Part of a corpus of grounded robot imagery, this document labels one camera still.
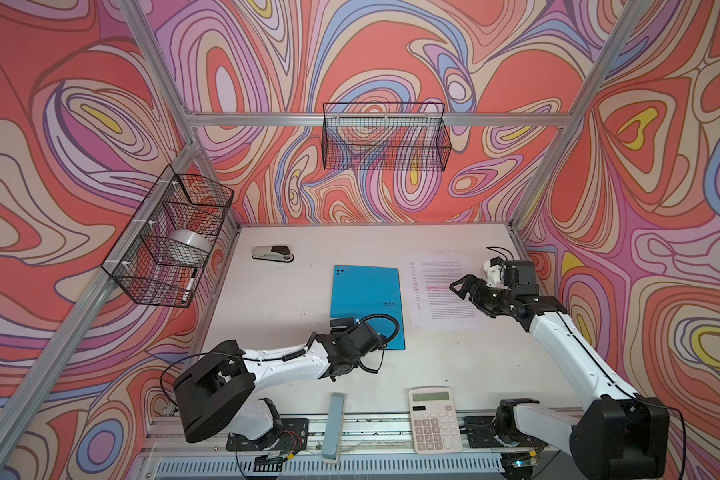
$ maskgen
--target calculator display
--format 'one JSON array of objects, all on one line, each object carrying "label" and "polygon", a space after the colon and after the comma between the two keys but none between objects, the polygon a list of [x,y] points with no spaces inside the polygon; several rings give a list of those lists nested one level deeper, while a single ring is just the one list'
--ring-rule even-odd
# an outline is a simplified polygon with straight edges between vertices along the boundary
[{"label": "calculator display", "polygon": [[435,392],[435,393],[414,393],[414,402],[429,402],[431,400],[448,400],[448,392]]}]

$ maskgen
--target calculator keypad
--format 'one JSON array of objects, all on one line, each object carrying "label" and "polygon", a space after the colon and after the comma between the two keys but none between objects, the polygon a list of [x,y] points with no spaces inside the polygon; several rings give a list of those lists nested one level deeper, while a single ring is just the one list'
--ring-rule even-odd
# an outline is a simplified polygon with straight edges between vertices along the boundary
[{"label": "calculator keypad", "polygon": [[449,402],[417,402],[411,412],[414,449],[424,455],[460,452],[463,448],[456,411]]}]

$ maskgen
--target paper document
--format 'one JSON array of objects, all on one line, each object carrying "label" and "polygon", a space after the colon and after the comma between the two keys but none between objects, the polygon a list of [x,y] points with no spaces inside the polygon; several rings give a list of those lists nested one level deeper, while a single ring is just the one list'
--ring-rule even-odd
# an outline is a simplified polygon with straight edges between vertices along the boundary
[{"label": "paper document", "polygon": [[404,259],[400,265],[400,277],[413,326],[432,330],[485,328],[489,318],[448,288],[462,276],[476,273],[476,266],[466,260],[438,257]]}]

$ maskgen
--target calculator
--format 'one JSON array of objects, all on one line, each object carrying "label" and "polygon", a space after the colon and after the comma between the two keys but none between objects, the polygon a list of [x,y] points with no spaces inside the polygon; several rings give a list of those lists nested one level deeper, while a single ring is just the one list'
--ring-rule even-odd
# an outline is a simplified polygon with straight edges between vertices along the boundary
[{"label": "calculator", "polygon": [[416,453],[442,455],[461,451],[461,433],[451,389],[413,389],[408,392],[408,404]]}]

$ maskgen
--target vent grille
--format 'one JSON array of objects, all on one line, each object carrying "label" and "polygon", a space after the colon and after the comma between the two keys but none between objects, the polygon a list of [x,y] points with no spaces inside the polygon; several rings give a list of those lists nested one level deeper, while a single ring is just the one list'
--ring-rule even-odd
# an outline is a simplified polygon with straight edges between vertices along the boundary
[{"label": "vent grille", "polygon": [[[254,472],[252,458],[240,457],[247,476],[271,476]],[[338,464],[329,465],[319,456],[296,456],[283,465],[280,476],[305,475],[390,475],[422,473],[496,473],[503,472],[499,453],[462,453],[454,456],[412,454],[342,455]],[[237,474],[234,456],[230,458],[162,457],[157,465],[158,478],[229,477]]]}]

